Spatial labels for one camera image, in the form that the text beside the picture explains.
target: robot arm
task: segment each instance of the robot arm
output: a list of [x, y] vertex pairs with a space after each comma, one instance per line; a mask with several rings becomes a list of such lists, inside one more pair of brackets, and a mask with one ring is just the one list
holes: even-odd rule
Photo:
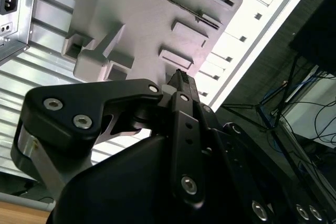
[[[143, 128], [150, 137], [91, 165], [96, 143]], [[57, 200], [55, 224], [328, 219], [307, 184], [289, 178], [238, 125], [222, 127], [179, 70], [163, 89], [141, 79], [29, 91], [12, 158]]]

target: power socket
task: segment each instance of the power socket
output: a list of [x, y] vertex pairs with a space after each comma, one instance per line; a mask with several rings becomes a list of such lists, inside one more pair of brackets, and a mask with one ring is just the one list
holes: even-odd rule
[[0, 0], [0, 14], [6, 15], [17, 11], [18, 0]]
[[0, 26], [0, 35], [3, 35], [3, 34], [11, 32], [12, 31], [12, 26], [13, 26], [12, 22]]

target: metal frame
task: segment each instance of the metal frame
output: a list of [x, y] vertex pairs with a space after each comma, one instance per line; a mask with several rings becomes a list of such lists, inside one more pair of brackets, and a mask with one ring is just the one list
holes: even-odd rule
[[216, 111], [222, 105], [224, 100], [243, 77], [248, 68], [256, 60], [265, 46], [269, 43], [273, 35], [277, 32], [282, 23], [284, 23], [299, 1], [300, 0], [277, 0], [277, 3], [272, 3], [270, 5], [270, 7], [276, 7], [279, 2], [281, 3], [278, 5], [276, 11], [267, 22], [266, 26], [262, 29], [256, 40], [251, 44], [245, 55], [239, 62], [237, 62], [233, 71], [226, 79], [222, 80], [220, 89], [211, 96], [209, 106], [213, 110]]

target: bolt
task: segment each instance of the bolt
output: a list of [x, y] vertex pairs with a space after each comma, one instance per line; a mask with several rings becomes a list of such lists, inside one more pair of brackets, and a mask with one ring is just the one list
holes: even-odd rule
[[189, 98], [186, 95], [181, 94], [180, 96], [181, 96], [182, 100], [189, 101]]
[[261, 204], [253, 200], [252, 209], [253, 209], [253, 212], [259, 217], [260, 220], [262, 221], [267, 220], [267, 213]]
[[303, 219], [309, 220], [307, 212], [300, 205], [296, 205], [296, 210], [299, 212]]
[[55, 98], [48, 98], [44, 100], [43, 105], [44, 107], [46, 107], [46, 109], [53, 111], [60, 110], [61, 108], [63, 108], [63, 103]]
[[77, 128], [87, 130], [92, 126], [92, 120], [87, 115], [76, 115], [73, 120]]
[[320, 215], [319, 212], [317, 212], [317, 210], [315, 209], [315, 207], [309, 206], [309, 209], [310, 209], [311, 213], [314, 215], [315, 218], [317, 218], [320, 221], [322, 220], [322, 216]]
[[206, 112], [211, 112], [211, 109], [207, 105], [204, 105], [203, 108]]
[[181, 185], [188, 194], [194, 195], [197, 193], [197, 185], [192, 178], [184, 176], [181, 180]]
[[149, 85], [149, 89], [151, 91], [153, 91], [154, 93], [157, 93], [159, 91], [158, 88], [156, 86], [153, 86], [153, 85]]

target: wooden table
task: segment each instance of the wooden table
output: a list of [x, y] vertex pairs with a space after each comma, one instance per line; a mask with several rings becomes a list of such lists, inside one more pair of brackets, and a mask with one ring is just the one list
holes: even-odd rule
[[0, 202], [0, 224], [45, 224], [49, 212]]

